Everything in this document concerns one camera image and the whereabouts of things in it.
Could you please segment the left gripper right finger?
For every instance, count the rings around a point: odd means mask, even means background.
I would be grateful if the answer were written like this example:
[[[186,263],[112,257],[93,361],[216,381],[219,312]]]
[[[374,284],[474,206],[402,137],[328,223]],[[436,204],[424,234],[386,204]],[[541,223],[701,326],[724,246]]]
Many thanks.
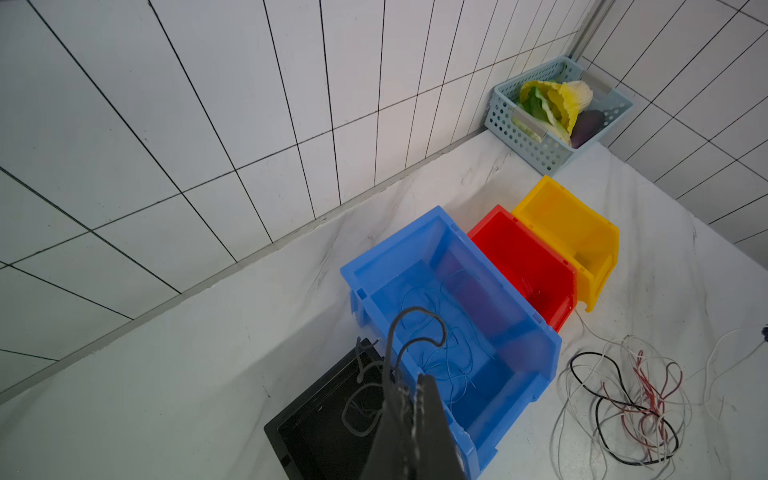
[[[415,393],[415,478],[465,479],[434,377],[420,375]]]

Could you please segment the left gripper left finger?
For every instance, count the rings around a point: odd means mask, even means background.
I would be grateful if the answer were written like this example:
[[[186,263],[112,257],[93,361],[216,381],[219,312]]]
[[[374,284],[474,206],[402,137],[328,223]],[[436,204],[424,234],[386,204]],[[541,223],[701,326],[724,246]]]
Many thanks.
[[[392,384],[360,479],[414,479],[413,408],[408,393]]]

